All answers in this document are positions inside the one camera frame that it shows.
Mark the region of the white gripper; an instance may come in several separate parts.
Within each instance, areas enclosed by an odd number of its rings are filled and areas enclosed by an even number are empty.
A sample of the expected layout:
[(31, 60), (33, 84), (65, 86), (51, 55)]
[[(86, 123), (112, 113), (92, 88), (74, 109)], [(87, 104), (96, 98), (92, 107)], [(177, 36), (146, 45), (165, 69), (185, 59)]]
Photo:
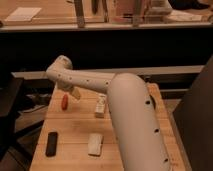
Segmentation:
[(62, 91), (70, 91), (69, 94), (77, 100), (79, 100), (81, 98), (81, 94), (80, 94), (79, 90), (71, 84), (67, 84), (64, 82), (58, 82), (57, 88)]

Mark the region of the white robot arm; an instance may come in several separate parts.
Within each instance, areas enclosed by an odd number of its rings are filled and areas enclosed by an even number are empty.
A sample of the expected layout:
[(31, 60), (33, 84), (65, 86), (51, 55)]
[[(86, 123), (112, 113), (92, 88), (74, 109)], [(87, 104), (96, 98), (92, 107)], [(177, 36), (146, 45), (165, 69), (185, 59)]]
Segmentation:
[(55, 59), (46, 75), (73, 95), (78, 86), (107, 96), (124, 171), (172, 171), (148, 87), (139, 76), (74, 70), (64, 55)]

